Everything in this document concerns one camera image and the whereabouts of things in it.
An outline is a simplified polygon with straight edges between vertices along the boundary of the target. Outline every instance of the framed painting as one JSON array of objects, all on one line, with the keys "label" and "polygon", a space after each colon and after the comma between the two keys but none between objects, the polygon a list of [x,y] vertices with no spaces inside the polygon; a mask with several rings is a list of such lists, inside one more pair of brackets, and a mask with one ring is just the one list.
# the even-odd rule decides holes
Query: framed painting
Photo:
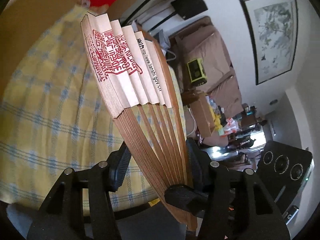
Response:
[{"label": "framed painting", "polygon": [[292,69],[297,46],[297,0],[240,0],[249,27],[256,85]]}]

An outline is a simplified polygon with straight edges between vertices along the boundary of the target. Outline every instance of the white cable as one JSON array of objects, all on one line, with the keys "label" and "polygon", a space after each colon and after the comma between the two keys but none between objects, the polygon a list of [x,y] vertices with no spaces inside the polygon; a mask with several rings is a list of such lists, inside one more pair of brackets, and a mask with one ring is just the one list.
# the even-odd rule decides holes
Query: white cable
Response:
[{"label": "white cable", "polygon": [[195,127],[193,128],[193,131],[192,131],[191,133],[188,133],[188,134],[187,134],[187,136],[189,136],[190,134],[192,134],[192,133],[197,129],[196,119],[195,119],[195,117],[193,116],[193,114],[191,113],[191,108],[188,107],[188,110],[189,110],[189,112],[190,112],[190,114],[191,114],[191,117],[192,117],[193,121],[195,122]]}]

